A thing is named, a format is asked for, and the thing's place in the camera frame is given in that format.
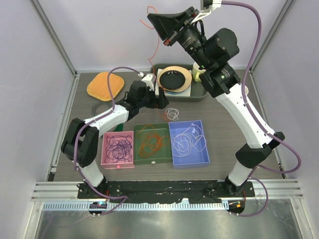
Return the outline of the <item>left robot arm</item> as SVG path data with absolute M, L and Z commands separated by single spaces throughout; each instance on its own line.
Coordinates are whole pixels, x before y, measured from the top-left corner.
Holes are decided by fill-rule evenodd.
M 61 152 L 74 163 L 76 171 L 84 176 L 89 193 L 96 199 L 102 198 L 107 190 L 107 180 L 96 163 L 99 138 L 115 126 L 135 117 L 141 108 L 163 109 L 169 104 L 163 89 L 156 96 L 143 81 L 134 81 L 123 99 L 109 110 L 96 117 L 71 121 Z

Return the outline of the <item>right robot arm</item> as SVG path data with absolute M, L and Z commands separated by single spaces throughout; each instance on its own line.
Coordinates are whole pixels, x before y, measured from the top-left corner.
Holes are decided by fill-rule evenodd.
M 239 53 L 237 37 L 228 29 L 218 30 L 206 38 L 204 30 L 198 30 L 195 18 L 199 11 L 190 7 L 176 14 L 148 14 L 165 46 L 178 42 L 205 72 L 200 74 L 201 84 L 232 116 L 241 129 L 246 144 L 236 152 L 237 162 L 225 178 L 225 191 L 229 196 L 238 196 L 243 191 L 253 168 L 263 162 L 285 138 L 282 132 L 273 131 L 261 118 L 254 106 L 248 107 L 249 99 L 243 98 L 244 86 L 228 60 Z M 262 131 L 265 128 L 271 134 Z

